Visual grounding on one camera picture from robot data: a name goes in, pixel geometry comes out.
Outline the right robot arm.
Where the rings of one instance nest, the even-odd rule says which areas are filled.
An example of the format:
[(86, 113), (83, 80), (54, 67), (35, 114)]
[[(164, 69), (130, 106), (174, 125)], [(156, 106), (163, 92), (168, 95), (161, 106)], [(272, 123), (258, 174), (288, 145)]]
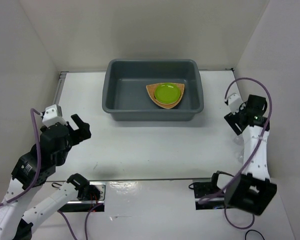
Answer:
[(225, 103), (230, 113), (224, 119), (243, 138), (244, 170), (229, 187), (221, 179), (212, 181), (209, 191), (215, 197), (224, 194), (226, 206), (260, 216), (277, 193), (267, 165), (270, 122), (264, 114), (268, 103), (265, 97), (253, 94), (243, 101), (237, 93), (227, 97)]

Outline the green plastic plate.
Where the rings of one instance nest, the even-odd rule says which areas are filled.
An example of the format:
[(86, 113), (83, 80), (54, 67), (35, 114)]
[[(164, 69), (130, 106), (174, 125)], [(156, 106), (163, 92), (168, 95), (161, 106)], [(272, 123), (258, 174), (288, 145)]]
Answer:
[(181, 90), (175, 83), (162, 83), (154, 90), (155, 99), (164, 105), (170, 105), (179, 100)]

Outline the orange woven triangular basket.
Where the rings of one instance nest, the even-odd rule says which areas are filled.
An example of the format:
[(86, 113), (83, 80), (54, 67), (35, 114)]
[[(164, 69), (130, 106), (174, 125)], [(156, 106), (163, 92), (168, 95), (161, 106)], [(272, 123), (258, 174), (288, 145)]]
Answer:
[(163, 109), (172, 109), (174, 108), (175, 106), (177, 106), (179, 104), (179, 102), (181, 101), (181, 99), (183, 98), (183, 94), (184, 94), (184, 91), (185, 91), (185, 85), (183, 83), (174, 83), (176, 84), (179, 89), (181, 90), (181, 96), (180, 98), (178, 99), (177, 102), (175, 103), (172, 103), (172, 104), (162, 104), (160, 102), (158, 102), (156, 99), (155, 99), (155, 95), (154, 95), (154, 92), (155, 92), (155, 89), (156, 87), (158, 87), (160, 84), (163, 84), (163, 83), (173, 83), (173, 82), (161, 82), (161, 83), (155, 83), (155, 84), (149, 84), (146, 86), (146, 90), (147, 90), (147, 93), (150, 97), (150, 99), (159, 107), (163, 108)]

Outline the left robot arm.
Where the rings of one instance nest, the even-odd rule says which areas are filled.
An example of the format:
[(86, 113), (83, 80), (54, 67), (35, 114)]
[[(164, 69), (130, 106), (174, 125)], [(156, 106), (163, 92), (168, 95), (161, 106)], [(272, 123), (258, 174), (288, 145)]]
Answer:
[(36, 129), (35, 144), (22, 155), (11, 173), (11, 180), (0, 203), (0, 240), (29, 240), (38, 227), (69, 201), (92, 200), (97, 203), (100, 191), (79, 173), (72, 174), (53, 194), (36, 206), (29, 204), (47, 179), (62, 166), (72, 147), (91, 138), (90, 125), (77, 114), (77, 125), (57, 120), (51, 126)]

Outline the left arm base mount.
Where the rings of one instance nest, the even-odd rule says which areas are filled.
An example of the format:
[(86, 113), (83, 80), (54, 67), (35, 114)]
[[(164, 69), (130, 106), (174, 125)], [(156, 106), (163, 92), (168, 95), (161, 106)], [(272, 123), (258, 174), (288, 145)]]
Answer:
[(84, 196), (75, 197), (59, 210), (62, 213), (87, 213), (97, 206), (93, 212), (105, 210), (106, 184), (102, 182), (91, 182), (90, 187)]

